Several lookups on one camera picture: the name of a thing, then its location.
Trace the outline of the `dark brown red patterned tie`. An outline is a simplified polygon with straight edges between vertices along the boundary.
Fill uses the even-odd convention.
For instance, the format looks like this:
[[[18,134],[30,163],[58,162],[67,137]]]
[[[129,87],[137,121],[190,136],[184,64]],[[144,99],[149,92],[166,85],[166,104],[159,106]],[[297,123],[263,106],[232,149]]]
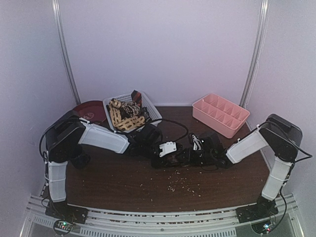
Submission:
[[[165,159],[166,167],[180,167],[182,165],[181,161],[175,156],[170,156]]]

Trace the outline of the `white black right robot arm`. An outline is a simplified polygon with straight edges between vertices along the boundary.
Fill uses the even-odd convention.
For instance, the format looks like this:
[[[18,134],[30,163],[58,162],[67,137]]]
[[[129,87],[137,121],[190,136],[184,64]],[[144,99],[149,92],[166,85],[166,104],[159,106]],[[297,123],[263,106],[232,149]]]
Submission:
[[[250,155],[268,148],[273,151],[275,161],[261,192],[261,200],[253,207],[253,214],[265,217],[272,210],[272,203],[281,187],[287,182],[291,169],[296,162],[303,138],[302,130],[285,120],[271,114],[266,121],[244,137],[224,148],[216,133],[205,136],[190,134],[192,149],[190,163],[196,165],[215,165],[218,168],[230,168]]]

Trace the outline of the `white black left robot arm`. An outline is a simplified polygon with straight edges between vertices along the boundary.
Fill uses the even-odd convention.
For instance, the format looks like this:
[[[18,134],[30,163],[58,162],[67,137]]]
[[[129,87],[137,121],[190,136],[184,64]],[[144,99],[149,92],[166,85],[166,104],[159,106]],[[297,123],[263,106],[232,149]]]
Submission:
[[[81,118],[75,111],[68,111],[43,133],[39,154],[46,171],[51,210],[60,219],[71,215],[71,208],[64,202],[66,195],[66,169],[69,162],[81,168],[89,162],[83,145],[102,148],[127,156],[143,156],[152,160],[154,167],[168,164],[167,157],[182,150],[177,140],[163,142],[157,123],[163,118],[141,122],[125,120],[123,128],[110,129]]]

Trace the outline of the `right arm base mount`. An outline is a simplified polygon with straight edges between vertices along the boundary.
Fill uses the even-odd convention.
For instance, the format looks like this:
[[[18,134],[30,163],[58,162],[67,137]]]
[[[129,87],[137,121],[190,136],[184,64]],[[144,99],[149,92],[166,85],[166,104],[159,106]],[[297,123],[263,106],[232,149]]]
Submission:
[[[272,220],[272,216],[276,214],[278,214],[276,201],[262,196],[258,197],[255,204],[236,209],[239,223],[251,222],[252,230],[260,235],[268,234],[272,230],[276,223],[276,220]]]

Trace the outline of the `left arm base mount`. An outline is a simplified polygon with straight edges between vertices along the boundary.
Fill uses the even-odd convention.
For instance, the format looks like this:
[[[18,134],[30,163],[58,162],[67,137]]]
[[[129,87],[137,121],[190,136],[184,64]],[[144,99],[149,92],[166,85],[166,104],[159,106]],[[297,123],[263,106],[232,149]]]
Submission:
[[[67,201],[48,201],[45,207],[45,214],[56,220],[53,223],[53,230],[60,236],[65,236],[74,230],[76,224],[85,224],[88,209],[68,205]]]

